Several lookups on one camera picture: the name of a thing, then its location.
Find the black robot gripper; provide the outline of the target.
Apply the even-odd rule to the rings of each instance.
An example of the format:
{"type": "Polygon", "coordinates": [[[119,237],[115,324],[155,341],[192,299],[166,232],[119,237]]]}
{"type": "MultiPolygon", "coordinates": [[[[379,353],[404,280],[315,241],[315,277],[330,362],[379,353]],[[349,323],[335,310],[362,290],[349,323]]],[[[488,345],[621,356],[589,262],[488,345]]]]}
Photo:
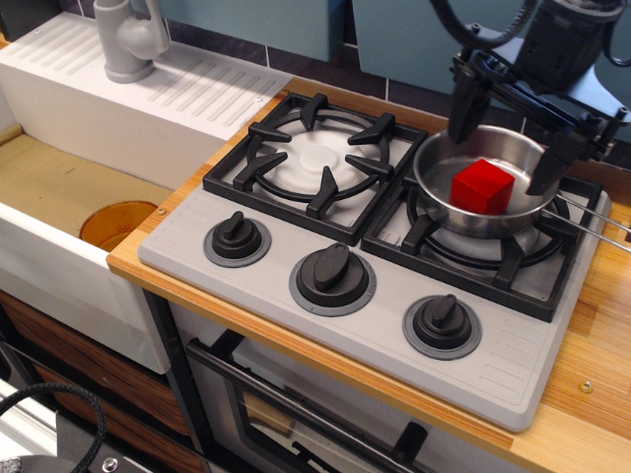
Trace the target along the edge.
{"type": "Polygon", "coordinates": [[[531,176],[527,195],[555,192],[576,160],[601,158],[630,113],[598,80],[596,61],[630,62],[612,52],[617,14],[518,14],[502,32],[449,16],[461,45],[452,71],[448,134],[469,139],[493,99],[544,128],[552,142],[531,176]]]}

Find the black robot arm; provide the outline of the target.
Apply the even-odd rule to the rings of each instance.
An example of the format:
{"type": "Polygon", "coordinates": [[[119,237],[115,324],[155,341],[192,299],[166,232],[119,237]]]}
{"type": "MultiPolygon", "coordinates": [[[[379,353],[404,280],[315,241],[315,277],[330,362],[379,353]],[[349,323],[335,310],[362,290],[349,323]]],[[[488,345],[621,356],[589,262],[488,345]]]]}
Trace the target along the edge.
{"type": "Polygon", "coordinates": [[[596,76],[611,54],[623,1],[526,1],[502,33],[463,25],[450,8],[437,13],[461,45],[452,66],[455,86],[449,121],[453,143],[466,141],[491,100],[497,100],[545,129],[550,144],[532,172],[529,195],[542,195],[577,160],[599,160],[630,110],[596,76]]]}

